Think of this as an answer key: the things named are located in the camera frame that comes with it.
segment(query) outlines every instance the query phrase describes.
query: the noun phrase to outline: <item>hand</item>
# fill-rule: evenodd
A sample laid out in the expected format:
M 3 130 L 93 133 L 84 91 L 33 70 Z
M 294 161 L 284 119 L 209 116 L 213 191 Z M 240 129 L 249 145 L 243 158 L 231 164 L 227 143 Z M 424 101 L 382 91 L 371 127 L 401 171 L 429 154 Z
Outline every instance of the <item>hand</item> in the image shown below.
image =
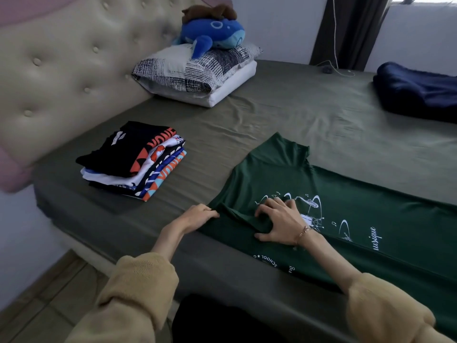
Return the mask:
M 306 222 L 303 220 L 297 209 L 295 200 L 288 200 L 285 203 L 279 198 L 268 198 L 265 204 L 261 204 L 255 216 L 267 214 L 273 222 L 273 229 L 268 234 L 257 233 L 255 238 L 262 242 L 278 242 L 294 246 L 297 244 L 297 238 L 303 232 Z
M 184 214 L 175 219 L 171 225 L 185 235 L 199 229 L 211 218 L 219 218 L 219 213 L 201 203 L 197 206 L 191 206 Z

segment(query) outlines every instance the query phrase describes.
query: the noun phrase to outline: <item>stuffed animal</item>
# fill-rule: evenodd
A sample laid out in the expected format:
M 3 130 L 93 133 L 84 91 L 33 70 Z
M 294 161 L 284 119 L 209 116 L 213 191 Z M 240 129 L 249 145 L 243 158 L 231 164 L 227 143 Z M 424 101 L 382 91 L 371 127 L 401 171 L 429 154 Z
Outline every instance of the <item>stuffed animal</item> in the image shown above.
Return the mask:
M 175 44 L 191 43 L 192 59 L 198 59 L 211 48 L 235 48 L 243 42 L 244 36 L 244 28 L 236 20 L 194 19 L 182 25 Z
M 210 18 L 214 20 L 236 20 L 237 14 L 235 10 L 228 5 L 217 5 L 215 7 L 193 5 L 185 10 L 182 10 L 182 23 L 187 24 L 194 19 Z

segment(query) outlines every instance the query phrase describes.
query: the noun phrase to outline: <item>patterned pillow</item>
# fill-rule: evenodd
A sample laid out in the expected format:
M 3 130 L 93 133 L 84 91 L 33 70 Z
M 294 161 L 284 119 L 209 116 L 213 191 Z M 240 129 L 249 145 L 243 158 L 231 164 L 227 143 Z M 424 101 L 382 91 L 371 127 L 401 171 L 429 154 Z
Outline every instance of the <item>patterned pillow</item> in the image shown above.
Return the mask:
M 191 60 L 191 44 L 173 45 L 141 60 L 132 75 L 146 89 L 152 81 L 178 91 L 210 94 L 261 52 L 260 47 L 243 43 L 229 50 L 212 49 Z

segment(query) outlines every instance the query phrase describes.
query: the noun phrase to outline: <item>green t-shirt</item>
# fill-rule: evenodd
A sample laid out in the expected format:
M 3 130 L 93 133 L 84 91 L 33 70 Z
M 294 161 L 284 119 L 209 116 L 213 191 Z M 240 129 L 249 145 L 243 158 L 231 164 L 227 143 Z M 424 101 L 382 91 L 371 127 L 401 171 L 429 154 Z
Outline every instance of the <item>green t-shirt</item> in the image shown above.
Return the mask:
M 293 276 L 336 288 L 302 248 L 259 242 L 271 221 L 254 212 L 267 197 L 294 198 L 308 224 L 362 272 L 428 306 L 457 337 L 457 207 L 341 176 L 307 161 L 309 147 L 274 134 L 237 165 L 210 202 L 221 217 L 200 230 Z

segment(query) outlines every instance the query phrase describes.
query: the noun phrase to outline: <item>yellow sweater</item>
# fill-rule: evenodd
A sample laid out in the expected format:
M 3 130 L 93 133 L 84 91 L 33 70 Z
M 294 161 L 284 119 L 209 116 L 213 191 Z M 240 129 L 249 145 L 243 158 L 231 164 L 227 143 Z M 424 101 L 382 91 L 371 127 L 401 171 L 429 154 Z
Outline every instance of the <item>yellow sweater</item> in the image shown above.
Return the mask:
M 163 327 L 177 285 L 174 267 L 159 254 L 119 259 L 95 308 L 65 342 L 155 342 L 154 330 Z M 352 284 L 346 316 L 361 342 L 452 342 L 435 331 L 435 317 L 426 306 L 368 273 Z

